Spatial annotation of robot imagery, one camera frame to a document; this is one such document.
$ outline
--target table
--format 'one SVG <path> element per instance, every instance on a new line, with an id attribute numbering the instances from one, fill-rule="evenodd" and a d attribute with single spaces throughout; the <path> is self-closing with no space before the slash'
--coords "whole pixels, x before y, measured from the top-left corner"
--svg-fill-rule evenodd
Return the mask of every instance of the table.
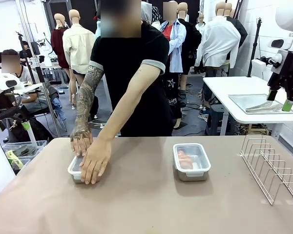
<path id="1" fill-rule="evenodd" d="M 261 114 L 247 115 L 230 98 L 233 94 L 268 94 L 269 87 L 267 82 L 258 77 L 206 77 L 203 79 L 205 84 L 211 89 L 218 100 L 224 105 L 225 112 L 223 116 L 221 133 L 226 134 L 226 127 L 229 113 L 239 123 L 272 123 L 272 136 L 279 138 L 283 123 L 293 122 L 293 114 Z M 276 100 L 284 103 L 287 95 L 284 89 L 280 89 Z"/>
<path id="2" fill-rule="evenodd" d="M 41 67 L 41 69 L 51 69 L 52 72 L 58 72 L 63 86 L 59 86 L 57 88 L 68 89 L 68 85 L 65 84 L 65 81 L 64 81 L 64 77 L 66 76 L 66 72 L 61 66 L 59 66 L 58 62 L 53 62 L 51 67 L 46 67 L 44 63 L 41 63 L 40 67 Z"/>
<path id="3" fill-rule="evenodd" d="M 15 89 L 14 94 L 23 95 L 25 93 L 28 93 L 34 89 L 41 87 L 41 86 L 42 86 L 41 83 L 38 83 L 38 84 L 29 85 L 29 86 L 25 87 L 24 89 Z"/>
<path id="4" fill-rule="evenodd" d="M 292 197 L 282 187 L 277 204 L 266 202 L 239 156 L 243 139 L 116 138 L 96 185 L 74 184 L 70 140 L 54 139 L 0 194 L 0 234 L 293 234 Z M 189 142 L 206 150 L 206 181 L 181 182 L 173 172 L 173 145 Z"/>

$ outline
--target food storage container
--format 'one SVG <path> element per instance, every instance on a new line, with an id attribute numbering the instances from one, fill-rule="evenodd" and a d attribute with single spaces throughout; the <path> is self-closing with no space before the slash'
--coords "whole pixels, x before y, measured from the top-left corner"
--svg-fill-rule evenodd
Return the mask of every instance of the food storage container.
<path id="1" fill-rule="evenodd" d="M 72 179 L 75 183 L 82 183 L 82 169 L 79 166 L 82 161 L 83 157 L 75 156 L 67 169 L 68 173 L 71 174 Z"/>
<path id="2" fill-rule="evenodd" d="M 206 180 L 210 162 L 201 144 L 184 143 L 173 146 L 174 168 L 182 181 Z"/>
<path id="3" fill-rule="evenodd" d="M 20 142 L 20 143 L 7 143 L 2 146 L 5 153 L 12 150 L 19 159 L 32 160 L 41 150 L 47 145 L 46 140 L 39 140 L 35 142 Z"/>

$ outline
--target plastic storage bin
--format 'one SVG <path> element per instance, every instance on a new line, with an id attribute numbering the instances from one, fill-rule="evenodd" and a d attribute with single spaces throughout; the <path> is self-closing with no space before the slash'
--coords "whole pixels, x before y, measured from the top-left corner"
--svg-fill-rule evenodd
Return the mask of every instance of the plastic storage bin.
<path id="1" fill-rule="evenodd" d="M 19 142 L 19 143 L 7 143 L 2 146 L 3 151 L 6 153 L 10 150 L 19 150 L 21 147 L 24 149 L 27 147 L 28 152 L 24 152 L 21 156 L 17 156 L 19 159 L 32 160 L 41 150 L 47 145 L 46 140 L 39 140 L 35 142 Z"/>
<path id="2" fill-rule="evenodd" d="M 18 165 L 18 162 L 16 160 L 13 161 L 13 163 L 11 164 L 11 167 L 14 171 L 14 173 L 17 175 L 23 168 L 25 168 L 29 162 L 30 162 L 30 159 L 26 158 L 26 159 L 20 159 L 20 161 L 22 162 L 23 164 L 23 167 L 20 168 L 20 166 Z"/>
<path id="3" fill-rule="evenodd" d="M 210 162 L 201 144 L 185 143 L 173 146 L 174 167 L 182 181 L 206 180 Z"/>
<path id="4" fill-rule="evenodd" d="M 83 157 L 75 156 L 67 169 L 68 173 L 71 174 L 72 179 L 75 183 L 82 183 L 82 169 L 79 166 L 82 161 Z"/>

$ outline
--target metal dish rack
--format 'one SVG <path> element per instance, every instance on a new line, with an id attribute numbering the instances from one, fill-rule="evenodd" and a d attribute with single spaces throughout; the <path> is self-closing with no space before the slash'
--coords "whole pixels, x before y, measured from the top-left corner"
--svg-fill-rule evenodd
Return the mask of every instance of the metal dish rack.
<path id="1" fill-rule="evenodd" d="M 275 152 L 263 135 L 247 135 L 240 156 L 271 205 L 274 205 L 281 185 L 293 197 L 293 172 Z"/>

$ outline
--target gray sleeve trim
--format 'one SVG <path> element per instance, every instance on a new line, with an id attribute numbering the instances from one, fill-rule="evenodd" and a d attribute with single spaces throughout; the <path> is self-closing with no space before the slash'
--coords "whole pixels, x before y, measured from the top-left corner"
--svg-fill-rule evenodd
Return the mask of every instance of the gray sleeve trim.
<path id="1" fill-rule="evenodd" d="M 151 65 L 153 67 L 157 67 L 157 68 L 161 69 L 160 75 L 165 73 L 166 67 L 162 62 L 151 60 L 151 59 L 145 59 L 142 61 L 141 64 L 147 64 L 147 65 Z"/>
<path id="2" fill-rule="evenodd" d="M 103 70 L 103 66 L 102 66 L 101 64 L 97 63 L 97 62 L 90 61 L 90 62 L 89 62 L 89 65 L 90 65 L 90 66 L 93 66 L 93 67 L 96 67 L 96 68 L 99 68 L 100 70 L 104 71 L 104 70 Z"/>

